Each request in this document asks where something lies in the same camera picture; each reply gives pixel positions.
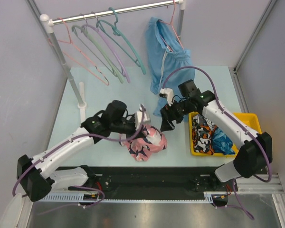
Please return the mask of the pink patterned shorts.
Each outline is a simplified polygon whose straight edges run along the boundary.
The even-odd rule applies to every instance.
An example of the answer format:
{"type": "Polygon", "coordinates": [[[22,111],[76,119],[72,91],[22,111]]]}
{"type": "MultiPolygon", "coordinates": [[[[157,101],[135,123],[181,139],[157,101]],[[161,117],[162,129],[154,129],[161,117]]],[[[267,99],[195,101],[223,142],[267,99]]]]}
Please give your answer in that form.
{"type": "Polygon", "coordinates": [[[142,128],[142,137],[119,142],[126,147],[137,162],[147,161],[154,153],[165,150],[168,146],[166,136],[156,127],[146,124],[142,128]]]}

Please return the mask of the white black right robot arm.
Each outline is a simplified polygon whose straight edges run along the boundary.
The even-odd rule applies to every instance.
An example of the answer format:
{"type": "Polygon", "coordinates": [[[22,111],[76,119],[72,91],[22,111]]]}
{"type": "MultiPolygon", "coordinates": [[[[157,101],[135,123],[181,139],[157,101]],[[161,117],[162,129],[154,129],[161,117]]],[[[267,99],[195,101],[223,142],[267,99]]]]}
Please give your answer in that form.
{"type": "Polygon", "coordinates": [[[238,149],[235,159],[218,167],[215,175],[209,179],[212,189],[222,190],[227,181],[239,177],[250,178],[261,168],[270,166],[272,137],[268,133],[259,133],[244,124],[223,107],[213,92],[201,92],[192,80],[182,83],[178,88],[183,96],[180,101],[174,100],[172,89],[160,90],[160,97],[167,100],[160,110],[161,131],[172,131],[174,123],[179,124],[185,115],[197,112],[218,126],[238,149]]]}

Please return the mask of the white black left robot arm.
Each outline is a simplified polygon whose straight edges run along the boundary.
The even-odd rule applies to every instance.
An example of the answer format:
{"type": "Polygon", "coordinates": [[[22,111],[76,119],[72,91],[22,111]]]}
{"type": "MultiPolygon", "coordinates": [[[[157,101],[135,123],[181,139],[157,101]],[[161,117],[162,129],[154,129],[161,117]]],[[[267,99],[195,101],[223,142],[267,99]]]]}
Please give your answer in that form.
{"type": "Polygon", "coordinates": [[[94,146],[101,140],[126,142],[142,135],[142,128],[149,120],[144,105],[129,115],[125,103],[114,100],[104,110],[86,118],[80,126],[61,143],[40,154],[28,157],[26,154],[17,161],[17,182],[12,194],[21,186],[25,195],[36,202],[51,191],[63,188],[90,190],[95,186],[95,177],[88,167],[79,166],[69,170],[58,170],[66,160],[84,148],[94,146]]]}

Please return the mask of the teal plastic hanger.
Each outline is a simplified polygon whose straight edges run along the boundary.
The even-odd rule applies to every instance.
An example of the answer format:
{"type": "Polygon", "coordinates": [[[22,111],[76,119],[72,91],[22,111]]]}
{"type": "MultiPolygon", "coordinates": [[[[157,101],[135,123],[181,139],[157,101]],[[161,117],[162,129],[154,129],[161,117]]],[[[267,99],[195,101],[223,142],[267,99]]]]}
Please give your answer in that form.
{"type": "Polygon", "coordinates": [[[109,7],[109,11],[113,12],[113,15],[115,17],[114,24],[104,20],[104,19],[97,19],[96,22],[96,27],[99,28],[108,38],[110,38],[142,71],[142,73],[145,75],[146,72],[146,67],[143,64],[142,59],[140,58],[139,54],[137,53],[136,49],[132,45],[132,43],[129,41],[129,39],[118,29],[117,23],[119,21],[117,12],[115,11],[114,8],[109,7]],[[104,28],[103,24],[109,26],[112,30],[113,36],[111,36],[104,28]],[[131,55],[117,40],[115,37],[120,37],[122,40],[127,44],[128,48],[131,50],[131,55]]]}

